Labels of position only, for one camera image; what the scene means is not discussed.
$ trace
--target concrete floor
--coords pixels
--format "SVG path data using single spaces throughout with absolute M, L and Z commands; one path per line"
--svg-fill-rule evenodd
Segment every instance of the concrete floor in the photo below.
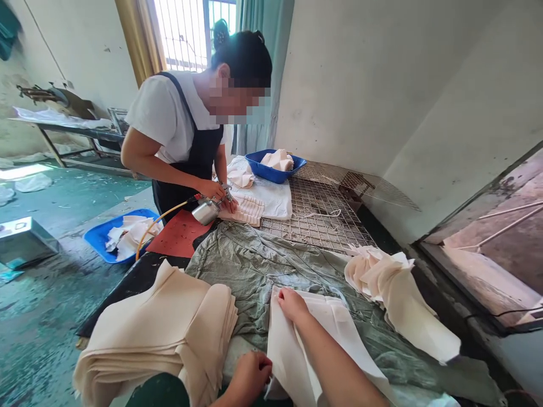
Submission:
M 34 216 L 62 247 L 0 286 L 0 406 L 81 405 L 71 385 L 75 330 L 130 266 L 108 265 L 82 235 L 126 211 L 154 208 L 148 181 L 54 167 L 46 174 L 54 180 L 48 189 L 0 208 L 1 221 Z
M 543 174 L 490 213 L 537 201 L 543 201 Z M 444 241 L 445 251 L 459 266 L 457 278 L 493 313 L 531 308 L 543 296 L 543 212 L 484 245 L 481 254 L 490 261 L 452 249 L 476 245 L 533 209 L 478 220 Z M 514 323 L 517 317 L 509 316 L 507 324 Z

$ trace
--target white t-shirt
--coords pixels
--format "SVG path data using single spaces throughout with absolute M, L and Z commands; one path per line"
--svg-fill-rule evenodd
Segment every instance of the white t-shirt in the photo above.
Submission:
M 196 93 L 193 72 L 170 71 L 179 81 L 198 130 L 218 129 Z M 191 117 L 181 102 L 174 83 L 166 76 L 156 75 L 142 83 L 125 121 L 136 130 L 162 144 L 156 154 L 168 164 L 188 160 L 194 129 Z

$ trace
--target blue tray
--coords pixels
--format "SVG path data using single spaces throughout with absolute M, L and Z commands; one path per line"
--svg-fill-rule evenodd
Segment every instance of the blue tray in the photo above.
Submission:
M 245 158 L 249 162 L 253 174 L 265 178 L 273 183 L 282 184 L 286 179 L 296 174 L 300 168 L 307 164 L 306 160 L 292 154 L 291 157 L 292 160 L 294 160 L 294 167 L 292 171 L 280 171 L 260 163 L 267 153 L 275 153 L 276 151 L 277 150 L 274 149 L 268 149 L 247 154 Z
M 106 252 L 106 243 L 109 240 L 109 237 L 107 234 L 109 231 L 114 227 L 120 227 L 123 224 L 123 217 L 127 215 L 136 215 L 136 216 L 145 216 L 146 218 L 153 218 L 157 219 L 158 215 L 151 211 L 150 209 L 136 209 L 132 212 L 125 213 L 124 215 L 121 215 L 119 217 L 116 217 L 112 220 L 108 220 L 105 223 L 99 224 L 98 226 L 93 227 L 92 229 L 88 230 L 85 235 L 83 236 L 83 239 L 87 241 L 89 245 L 92 246 L 94 251 L 98 253 L 105 261 L 109 264 L 118 264 L 118 263 L 128 263 L 134 261 L 136 258 L 136 253 L 134 253 L 132 256 L 117 261 L 117 253 L 108 253 Z M 145 250 L 145 247 L 147 245 L 144 245 L 140 250 L 140 256 Z

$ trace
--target yellow air hose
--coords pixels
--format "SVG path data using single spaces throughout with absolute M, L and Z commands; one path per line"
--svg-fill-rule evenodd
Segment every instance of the yellow air hose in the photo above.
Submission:
M 145 231 L 145 233 L 143 234 L 143 236 L 141 237 L 141 240 L 140 242 L 138 243 L 137 245 L 137 250 L 136 250 L 136 261 L 139 260 L 140 258 L 140 250 L 141 250 L 141 247 L 143 246 L 143 241 L 145 240 L 145 237 L 147 236 L 147 233 L 149 233 L 149 231 L 151 230 L 151 228 L 154 226 L 155 223 L 157 223 L 159 220 L 161 220 L 163 217 L 165 217 L 168 213 L 172 212 L 173 210 L 176 210 L 177 208 L 180 208 L 182 207 L 183 205 L 185 205 L 191 198 L 187 199 L 186 201 L 184 201 L 183 203 L 180 203 L 179 205 L 177 206 L 174 206 L 172 209 L 170 209 L 169 211 L 167 212 L 164 212 L 162 215 L 160 215 L 157 220 L 155 220 L 153 223 L 151 223 L 151 225 L 147 228 L 147 230 Z

